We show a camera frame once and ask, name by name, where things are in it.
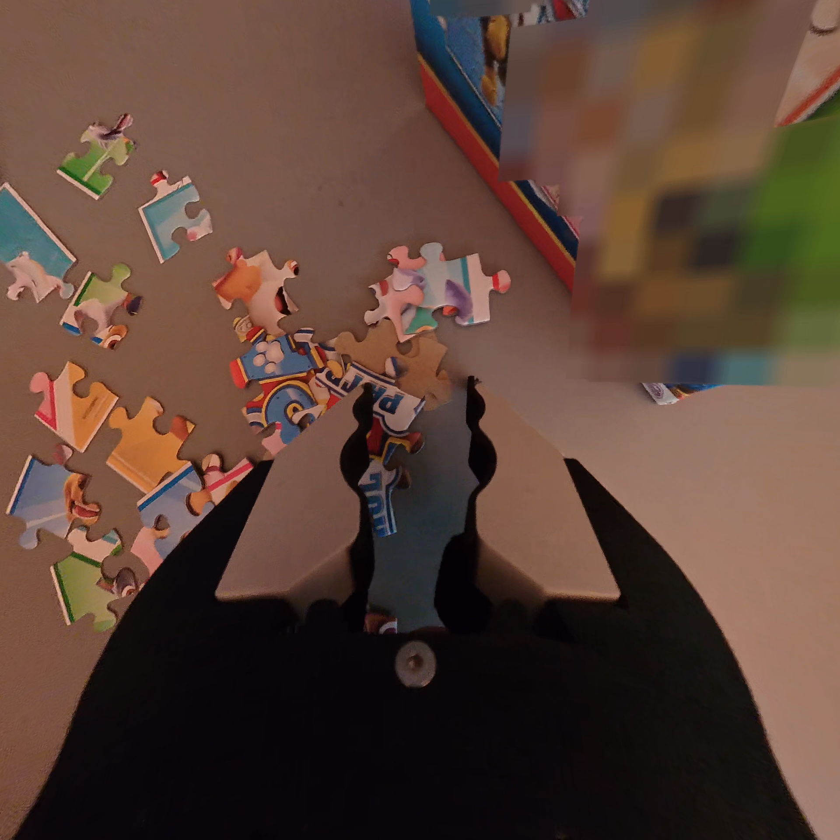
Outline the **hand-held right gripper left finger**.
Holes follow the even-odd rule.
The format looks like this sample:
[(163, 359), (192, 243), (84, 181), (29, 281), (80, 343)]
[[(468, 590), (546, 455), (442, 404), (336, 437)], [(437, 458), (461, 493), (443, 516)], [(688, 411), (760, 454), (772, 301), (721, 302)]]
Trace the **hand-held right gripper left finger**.
[(341, 397), (280, 451), (216, 589), (221, 602), (274, 598), (304, 617), (336, 602), (361, 630), (375, 568), (368, 503), (373, 386)]

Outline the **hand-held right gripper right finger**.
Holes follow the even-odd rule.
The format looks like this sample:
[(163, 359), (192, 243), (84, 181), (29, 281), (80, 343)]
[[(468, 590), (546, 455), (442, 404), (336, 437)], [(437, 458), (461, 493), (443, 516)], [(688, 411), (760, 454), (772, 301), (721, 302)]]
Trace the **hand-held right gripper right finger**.
[(434, 606), (449, 631), (498, 613), (552, 631), (561, 602), (613, 606), (621, 592), (561, 452), (477, 377), (466, 384), (467, 464), (476, 486), (447, 543)]

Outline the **jigsaw puzzle pieces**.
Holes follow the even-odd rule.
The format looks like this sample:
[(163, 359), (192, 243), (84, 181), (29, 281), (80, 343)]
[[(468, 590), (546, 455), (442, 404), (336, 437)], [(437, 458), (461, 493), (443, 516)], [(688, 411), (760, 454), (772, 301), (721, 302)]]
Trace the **jigsaw puzzle pieces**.
[[(425, 244), (414, 259), (405, 246), (393, 248), (387, 258), (392, 272), (371, 286), (377, 306), (364, 314), (369, 329), (363, 341), (342, 332), (329, 342), (316, 342), (311, 329), (287, 332), (280, 326), (282, 319), (298, 310), (286, 288), (299, 273), (294, 259), (278, 267), (266, 250), (247, 256), (234, 247), (226, 254), (229, 268), (212, 284), (225, 309), (238, 301), (245, 307), (234, 320), (234, 330), (238, 340), (250, 347), (232, 361), (230, 373), (237, 388), (259, 384), (260, 393), (245, 404), (243, 415), (257, 433), (272, 429), (261, 442), (268, 454), (291, 445), (357, 386), (373, 386), (374, 414), (367, 435), (370, 463), (360, 489), (378, 538), (396, 532), (394, 489), (411, 485), (407, 470), (401, 465), (391, 468), (389, 461), (397, 452), (412, 454), (423, 448), (423, 434), (411, 425), (424, 408), (449, 399), (448, 377), (438, 370), (447, 350), (434, 336), (435, 313), (454, 317), (461, 326), (487, 322), (489, 294), (506, 292), (511, 285), (504, 270), (485, 274), (478, 255), (446, 260), (438, 243)], [(118, 312), (136, 315), (143, 302), (140, 295), (125, 289), (130, 276), (131, 268), (118, 263), (106, 276), (89, 271), (80, 283), (71, 283), (75, 292), (66, 299), (60, 327), (79, 336), (85, 323), (92, 322), (90, 340), (114, 349), (128, 334), (128, 325), (114, 317)], [(7, 515), (25, 521), (19, 542), (27, 550), (39, 545), (40, 532), (52, 532), (75, 547), (50, 570), (62, 613), (68, 624), (94, 615), (96, 629), (104, 630), (115, 623), (107, 607), (109, 596), (123, 598), (140, 587), (131, 568), (96, 579), (107, 548), (112, 546), (116, 554), (122, 544), (115, 531), (99, 541), (88, 540), (87, 526), (99, 519), (101, 507), (84, 496), (88, 479), (68, 470), (71, 454), (85, 452), (104, 423), (120, 431), (120, 441), (106, 463), (143, 492), (137, 503), (143, 526), (132, 552), (148, 574), (255, 465), (244, 458), (226, 470), (220, 456), (211, 453), (197, 468), (180, 456), (194, 429), (192, 422), (174, 416), (163, 433), (154, 425), (163, 414), (157, 400), (144, 398), (140, 410), (129, 415), (117, 406), (119, 396), (100, 381), (91, 383), (88, 394), (79, 395), (78, 383), (86, 376), (83, 367), (69, 361), (57, 377), (38, 371), (31, 378), (29, 390), (41, 398), (35, 417), (62, 445), (53, 464), (27, 458)]]

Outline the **blue rainbow puzzle piece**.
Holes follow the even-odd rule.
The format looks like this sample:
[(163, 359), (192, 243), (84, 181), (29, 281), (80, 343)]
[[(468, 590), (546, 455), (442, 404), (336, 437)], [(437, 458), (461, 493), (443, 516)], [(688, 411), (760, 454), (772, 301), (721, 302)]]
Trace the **blue rainbow puzzle piece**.
[(2, 263), (14, 276), (7, 297), (17, 300), (25, 290), (36, 302), (53, 291), (69, 299), (75, 292), (67, 272), (77, 258), (51, 231), (38, 224), (20, 226), (3, 220), (1, 226)]

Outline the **grey desk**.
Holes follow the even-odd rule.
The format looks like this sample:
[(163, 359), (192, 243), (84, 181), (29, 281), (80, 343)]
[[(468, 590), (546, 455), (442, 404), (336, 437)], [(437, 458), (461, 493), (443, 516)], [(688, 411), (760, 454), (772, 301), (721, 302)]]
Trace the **grey desk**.
[(578, 459), (706, 601), (813, 831), (838, 838), (838, 390), (729, 387), (657, 406), (566, 378), (570, 298), (424, 106), (408, 2), (2, 2), (2, 182), (78, 258), (144, 297), (103, 350), (65, 303), (6, 297), (2, 270), (2, 838), (14, 834), (109, 638), (67, 626), (46, 534), (5, 514), (56, 436), (28, 383), (67, 361), (135, 411), (196, 425), (228, 463), (258, 439), (229, 376), (228, 249), (296, 259), (290, 295), (321, 340), (364, 328), (385, 253), (438, 241), (508, 270), (491, 321), (440, 323), (450, 377), (478, 376)]

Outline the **colourful puzzle box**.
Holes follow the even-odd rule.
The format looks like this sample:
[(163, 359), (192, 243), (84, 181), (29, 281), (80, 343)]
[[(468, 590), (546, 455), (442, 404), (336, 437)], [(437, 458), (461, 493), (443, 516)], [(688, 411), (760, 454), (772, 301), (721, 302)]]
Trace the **colourful puzzle box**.
[(427, 109), (568, 291), (580, 220), (559, 213), (558, 187), (500, 179), (501, 124), (511, 32), (582, 18), (588, 8), (586, 1), (531, 2), (509, 15), (444, 17), (434, 13), (432, 2), (411, 2)]

